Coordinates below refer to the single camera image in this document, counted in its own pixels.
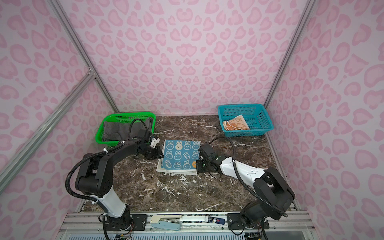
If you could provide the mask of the blue patterned cloth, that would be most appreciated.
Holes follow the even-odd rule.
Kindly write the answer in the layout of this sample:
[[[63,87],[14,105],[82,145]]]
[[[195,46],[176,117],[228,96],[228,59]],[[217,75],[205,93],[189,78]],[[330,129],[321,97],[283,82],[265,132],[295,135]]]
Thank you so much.
[[[200,141],[165,140],[156,171],[196,176],[200,146]]]

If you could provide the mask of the grey towel gold emblem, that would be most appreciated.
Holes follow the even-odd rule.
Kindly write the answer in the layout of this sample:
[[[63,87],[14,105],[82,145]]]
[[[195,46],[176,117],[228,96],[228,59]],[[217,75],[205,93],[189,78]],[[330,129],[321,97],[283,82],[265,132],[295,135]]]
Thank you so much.
[[[104,133],[102,134],[102,141],[122,141],[129,138],[130,123],[114,123],[104,122]],[[137,137],[140,130],[145,130],[143,123],[135,121],[131,128],[130,137]]]

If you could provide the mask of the orange patterned cloth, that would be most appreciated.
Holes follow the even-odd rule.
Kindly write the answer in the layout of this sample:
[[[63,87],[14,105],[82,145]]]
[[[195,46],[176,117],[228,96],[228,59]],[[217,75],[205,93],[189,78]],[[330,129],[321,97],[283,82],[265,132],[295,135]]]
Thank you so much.
[[[250,130],[243,115],[238,115],[229,121],[223,121],[223,127],[226,131]]]

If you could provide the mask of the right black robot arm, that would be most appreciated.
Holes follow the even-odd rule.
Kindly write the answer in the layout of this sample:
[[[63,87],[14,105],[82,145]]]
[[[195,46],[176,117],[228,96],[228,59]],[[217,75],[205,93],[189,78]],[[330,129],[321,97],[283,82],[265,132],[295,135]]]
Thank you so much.
[[[227,140],[232,147],[231,155],[218,153],[212,143],[219,139]],[[258,228],[261,236],[267,239],[265,224],[270,217],[276,221],[287,217],[286,211],[295,200],[294,191],[280,172],[273,167],[259,169],[236,160],[235,144],[228,137],[216,137],[198,149],[197,172],[219,174],[237,179],[256,199],[249,202],[239,216],[243,230]]]

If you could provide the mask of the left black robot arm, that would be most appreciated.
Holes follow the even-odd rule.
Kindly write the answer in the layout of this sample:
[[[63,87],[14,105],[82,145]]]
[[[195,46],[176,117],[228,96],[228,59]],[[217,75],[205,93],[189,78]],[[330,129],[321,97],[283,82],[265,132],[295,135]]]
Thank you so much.
[[[125,133],[117,136],[118,144],[94,154],[86,154],[69,171],[65,188],[78,199],[89,200],[97,204],[104,213],[101,222],[103,231],[107,228],[132,231],[135,222],[130,208],[116,194],[114,184],[114,166],[129,156],[142,155],[147,160],[164,157],[159,138],[152,133],[152,121],[134,119],[125,128]]]

